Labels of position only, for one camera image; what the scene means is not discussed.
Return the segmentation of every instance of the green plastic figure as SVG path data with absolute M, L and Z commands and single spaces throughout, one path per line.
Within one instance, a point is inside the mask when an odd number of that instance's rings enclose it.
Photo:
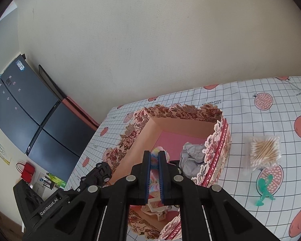
M 260 199 L 256 202 L 256 206 L 263 206 L 264 203 L 262 202 L 266 197 L 268 197 L 271 200 L 275 200 L 275 198 L 273 197 L 273 195 L 271 195 L 271 193 L 268 191 L 268 185 L 270 185 L 270 183 L 273 180 L 273 175 L 269 174 L 268 175 L 268 180 L 265 181 L 265 179 L 260 178 L 257 181 L 257 186 L 260 190 L 260 192 L 262 193 L 262 196 L 260 197 Z

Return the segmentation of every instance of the tablecloth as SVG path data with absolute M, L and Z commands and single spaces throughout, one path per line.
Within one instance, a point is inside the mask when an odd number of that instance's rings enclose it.
M 156 104 L 212 103 L 223 110 L 231 127 L 232 145 L 219 184 L 280 240 L 298 240 L 301 233 L 301 77 L 246 80 L 176 92 L 114 107 L 100 124 L 72 172 L 66 190 L 79 185 L 107 148 L 116 147 L 120 135 L 142 107 Z M 275 200 L 266 198 L 255 206 L 260 194 L 256 181 L 260 170 L 244 173 L 245 139 L 278 135 L 280 166 Z

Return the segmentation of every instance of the metal screw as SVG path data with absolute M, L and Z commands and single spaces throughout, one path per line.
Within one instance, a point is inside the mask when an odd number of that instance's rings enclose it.
M 95 193 L 98 190 L 98 187 L 96 185 L 92 185 L 88 188 L 89 193 Z
M 174 180 L 175 181 L 177 181 L 177 182 L 180 182 L 180 181 L 182 181 L 184 178 L 183 178 L 183 176 L 181 176 L 181 175 L 176 175 L 176 176 L 174 176 Z
M 212 186 L 212 190 L 214 192 L 220 192 L 222 190 L 222 187 L 220 185 L 215 184 Z
M 128 175 L 126 177 L 126 180 L 129 181 L 129 182 L 132 182 L 132 181 L 135 181 L 136 177 L 134 175 Z

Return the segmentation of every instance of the black refrigerator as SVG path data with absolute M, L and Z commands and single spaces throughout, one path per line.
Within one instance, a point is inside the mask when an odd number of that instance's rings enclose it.
M 67 181 L 94 135 L 19 55 L 0 79 L 0 129 L 39 166 Z

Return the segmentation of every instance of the cotton swab pack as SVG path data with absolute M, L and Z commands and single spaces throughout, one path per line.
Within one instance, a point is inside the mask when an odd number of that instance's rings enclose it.
M 279 163 L 280 158 L 280 138 L 278 136 L 249 138 L 247 159 L 249 170 L 273 167 Z

